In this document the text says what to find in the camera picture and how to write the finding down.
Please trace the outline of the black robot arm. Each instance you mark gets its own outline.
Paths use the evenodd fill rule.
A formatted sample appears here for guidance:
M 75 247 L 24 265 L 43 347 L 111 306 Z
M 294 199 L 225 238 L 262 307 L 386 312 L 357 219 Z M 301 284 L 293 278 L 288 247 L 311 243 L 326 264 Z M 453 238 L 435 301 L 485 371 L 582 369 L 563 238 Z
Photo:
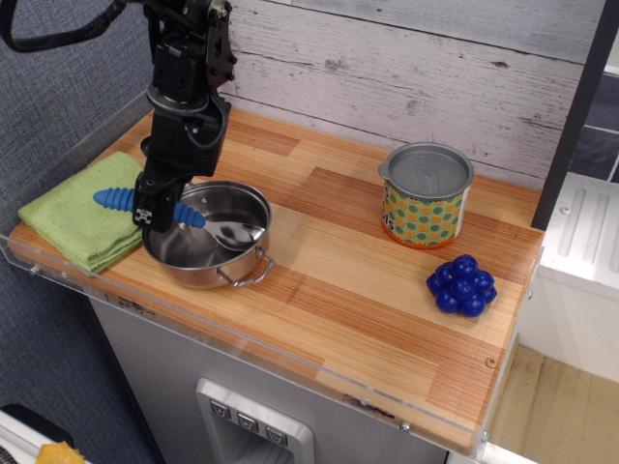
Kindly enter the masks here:
M 230 104 L 218 89 L 237 62 L 229 40 L 227 1 L 146 1 L 153 58 L 147 99 L 154 107 L 146 158 L 135 182 L 133 222 L 163 232 L 181 193 L 195 176 L 214 174 Z

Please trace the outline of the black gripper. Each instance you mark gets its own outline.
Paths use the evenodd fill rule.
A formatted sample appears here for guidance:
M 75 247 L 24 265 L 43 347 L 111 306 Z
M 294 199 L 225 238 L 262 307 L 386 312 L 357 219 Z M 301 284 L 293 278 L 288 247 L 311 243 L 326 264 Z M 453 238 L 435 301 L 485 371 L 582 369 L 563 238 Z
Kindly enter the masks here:
M 230 103 L 218 96 L 189 116 L 155 110 L 151 134 L 141 143 L 146 162 L 134 189 L 136 226 L 165 232 L 186 183 L 214 174 L 230 110 Z

